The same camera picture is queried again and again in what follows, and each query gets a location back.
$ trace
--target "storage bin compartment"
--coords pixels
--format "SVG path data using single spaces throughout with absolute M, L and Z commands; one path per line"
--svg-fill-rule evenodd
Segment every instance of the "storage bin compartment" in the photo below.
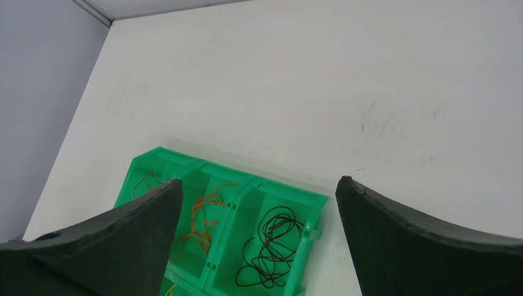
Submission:
M 325 196 L 273 181 L 261 181 L 238 195 L 205 291 L 211 295 L 251 296 L 302 293 L 300 284 L 310 253 L 311 235 L 319 234 L 316 228 L 325 203 Z M 269 247 L 262 250 L 267 242 L 271 242 Z M 284 260 L 252 261 L 260 255 L 270 257 L 271 253 Z M 275 274 L 275 282 L 267 280 L 270 276 L 260 277 L 256 268 L 245 267 L 246 261 L 264 272 Z M 261 281 L 265 281 L 267 287 L 263 284 L 239 286 Z
M 233 198 L 239 189 L 255 177 L 202 161 L 201 165 L 184 171 L 177 178 L 183 182 L 184 202 L 168 264 L 171 265 L 175 276 L 203 290 L 206 269 L 210 266 L 207 258 L 220 241 L 226 214 L 231 208 Z M 194 229 L 200 235 L 190 235 L 194 233 L 192 215 L 195 201 L 212 193 L 216 194 L 216 203 L 205 204 L 194 219 Z M 206 248 L 201 243 L 206 242 L 205 233 L 210 236 L 210 244 Z

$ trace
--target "black wire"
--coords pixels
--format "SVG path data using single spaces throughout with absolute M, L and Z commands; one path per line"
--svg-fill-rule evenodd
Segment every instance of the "black wire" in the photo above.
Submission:
M 264 223 L 264 221 L 267 219 L 267 216 L 275 210 L 279 210 L 279 212 L 288 211 L 290 213 L 278 213 Z M 294 259 L 294 255 L 296 254 L 296 250 L 302 237 L 303 227 L 303 223 L 300 223 L 296 220 L 296 214 L 289 207 L 279 206 L 268 210 L 267 213 L 263 215 L 260 223 L 258 224 L 258 238 L 262 242 L 258 255 L 252 258 L 250 261 L 248 261 L 245 257 L 245 249 L 249 243 L 254 240 L 254 237 L 251 237 L 249 240 L 247 240 L 243 246 L 242 257 L 245 265 L 242 266 L 236 273 L 236 285 L 240 287 L 263 285 L 267 289 L 271 289 L 274 286 L 285 286 L 285 281 L 278 282 L 277 280 L 283 278 L 290 272 L 290 264 Z M 280 239 L 291 233 L 294 229 L 296 229 L 298 233 L 298 241 L 294 248 L 288 247 L 276 241 L 277 239 Z M 276 267 L 283 269 L 284 271 L 276 272 Z M 248 284 L 239 283 L 238 276 L 245 269 L 254 269 L 258 273 L 260 281 Z

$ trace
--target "tangled wire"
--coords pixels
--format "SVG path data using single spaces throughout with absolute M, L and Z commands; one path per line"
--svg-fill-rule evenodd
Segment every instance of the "tangled wire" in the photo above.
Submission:
M 218 187 L 216 187 L 210 194 L 208 195 L 204 195 L 202 197 L 199 197 L 195 202 L 194 204 L 192 205 L 192 220 L 191 220 L 191 232 L 183 237 L 180 237 L 179 239 L 175 240 L 173 242 L 173 244 L 177 244 L 179 243 L 180 244 L 180 252 L 179 254 L 176 256 L 176 258 L 172 259 L 172 260 L 169 260 L 169 262 L 175 262 L 176 260 L 178 260 L 182 254 L 182 246 L 183 246 L 183 242 L 190 238 L 191 236 L 194 236 L 196 237 L 196 239 L 198 240 L 198 242 L 200 243 L 200 245 L 202 245 L 202 247 L 204 248 L 204 251 L 206 254 L 209 254 L 209 249 L 210 249 L 210 246 L 211 246 L 211 235 L 209 234 L 209 229 L 214 226 L 214 225 L 217 225 L 218 224 L 218 221 L 207 221 L 206 218 L 205 218 L 205 208 L 204 206 L 206 205 L 219 205 L 221 207 L 225 207 L 225 204 L 223 202 L 223 196 L 218 193 L 218 190 L 222 187 L 225 187 L 225 186 L 234 186 L 236 187 L 236 185 L 234 184 L 231 184 L 231 183 L 227 183 L 227 184 L 222 184 Z M 198 231 L 196 229 L 196 226 L 197 226 L 197 217 L 198 217 L 198 213 L 202 211 L 203 213 L 203 218 L 202 218 L 202 223 L 203 223 L 203 226 L 204 226 L 204 230 L 203 231 Z
M 274 211 L 280 213 L 266 220 L 269 214 Z M 293 246 L 284 245 L 281 239 L 291 235 L 292 232 L 297 234 L 296 244 Z M 252 237 L 245 242 L 242 249 L 245 265 L 236 273 L 236 284 L 240 287 L 263 285 L 267 289 L 274 286 L 285 286 L 286 282 L 282 278 L 290 272 L 290 266 L 296 254 L 302 232 L 303 224 L 296 220 L 294 211 L 289 207 L 274 207 L 267 211 L 258 224 L 258 238 L 261 241 L 260 251 L 256 257 L 247 260 L 245 249 L 255 238 Z M 258 273 L 260 281 L 248 284 L 238 282 L 240 274 L 248 269 L 254 269 Z

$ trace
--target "scuff mark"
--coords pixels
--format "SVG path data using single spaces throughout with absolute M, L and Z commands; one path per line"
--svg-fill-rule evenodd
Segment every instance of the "scuff mark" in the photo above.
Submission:
M 381 136 L 383 136 L 383 134 L 385 133 L 385 130 L 387 129 L 389 123 L 392 121 L 392 119 L 394 118 L 394 115 L 396 113 L 395 112 L 392 112 L 392 114 L 385 120 L 385 123 L 381 126 L 381 131 L 379 132 L 379 137 L 381 138 Z

